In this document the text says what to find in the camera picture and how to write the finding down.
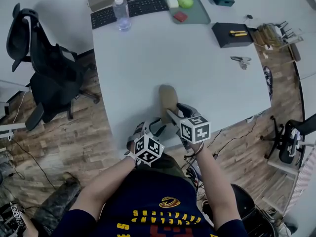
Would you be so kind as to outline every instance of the gray pants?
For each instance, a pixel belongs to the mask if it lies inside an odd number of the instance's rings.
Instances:
[[[78,180],[68,178],[44,203],[38,208],[32,218],[35,224],[40,224],[50,236],[64,214],[75,203],[81,186]]]

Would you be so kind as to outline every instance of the wooden floor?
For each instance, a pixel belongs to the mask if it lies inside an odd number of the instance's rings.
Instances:
[[[247,134],[254,127],[248,136],[229,143],[221,151],[217,161],[232,183],[245,188],[261,208],[267,208],[260,200],[260,194],[276,171],[264,161],[264,154],[270,150],[271,143],[262,142],[259,138],[273,132],[271,115],[282,123],[289,119],[302,120],[302,107],[299,81],[293,64],[278,65],[291,59],[289,52],[284,50],[281,53],[268,53],[268,59],[265,59],[261,52],[259,55],[262,65],[271,66],[273,73],[272,107],[251,123],[242,121],[227,127],[209,148],[212,152],[217,152],[229,140]],[[89,55],[81,62],[87,64],[93,60],[93,55]],[[101,97],[96,71],[87,73],[82,88]],[[10,115],[2,124],[13,122],[22,97],[23,94],[20,94],[10,103]],[[24,122],[34,107],[32,94],[26,93],[16,122]],[[60,114],[50,123],[41,123],[31,132],[18,130],[14,136],[14,139],[36,158],[56,187],[62,184],[64,171],[74,174],[84,186],[93,176],[118,161],[103,101],[94,105],[91,100],[81,96],[73,101],[73,114],[73,121],[67,120],[66,113]],[[217,133],[212,134],[210,141]],[[0,148],[2,146],[11,149],[7,140],[0,141]],[[0,188],[0,200],[4,202],[4,196],[13,195],[25,207],[40,205],[54,189],[29,155],[14,143],[11,151],[16,170],[24,174],[25,180],[21,180],[18,175],[5,179]],[[183,148],[179,148],[168,153],[182,165],[184,152]],[[282,199],[283,194],[280,192],[278,196]]]

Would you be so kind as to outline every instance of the electronic device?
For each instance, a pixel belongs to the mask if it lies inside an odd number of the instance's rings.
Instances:
[[[169,10],[165,0],[134,0],[128,2],[128,11],[130,17],[144,15],[153,12]],[[115,22],[113,8],[105,8],[91,14],[92,29],[97,29]]]

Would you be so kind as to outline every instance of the chair armrest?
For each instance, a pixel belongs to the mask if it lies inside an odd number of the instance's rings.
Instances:
[[[18,66],[20,65],[21,61],[14,61],[12,64],[12,72],[14,72]]]
[[[30,58],[30,56],[25,56],[20,61],[18,61],[18,60],[14,61],[13,64],[12,64],[12,72],[14,72],[18,68],[18,66],[20,65],[21,61],[23,61],[23,62],[31,62],[31,58]]]
[[[26,128],[31,131],[33,130],[44,116],[44,107],[42,103],[39,103],[28,120],[25,122]]]

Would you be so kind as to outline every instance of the person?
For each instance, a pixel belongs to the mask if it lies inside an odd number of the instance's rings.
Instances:
[[[75,203],[81,191],[80,182],[68,172],[63,174],[63,178],[65,182],[41,204],[31,219],[25,210],[21,210],[20,215],[26,226],[24,237],[51,236],[63,215]]]
[[[201,149],[191,146],[194,152]],[[194,185],[171,156],[162,154],[151,168],[136,166],[134,158],[127,156],[91,180],[52,236],[247,236],[234,191],[207,147],[196,159],[214,227],[197,207]]]

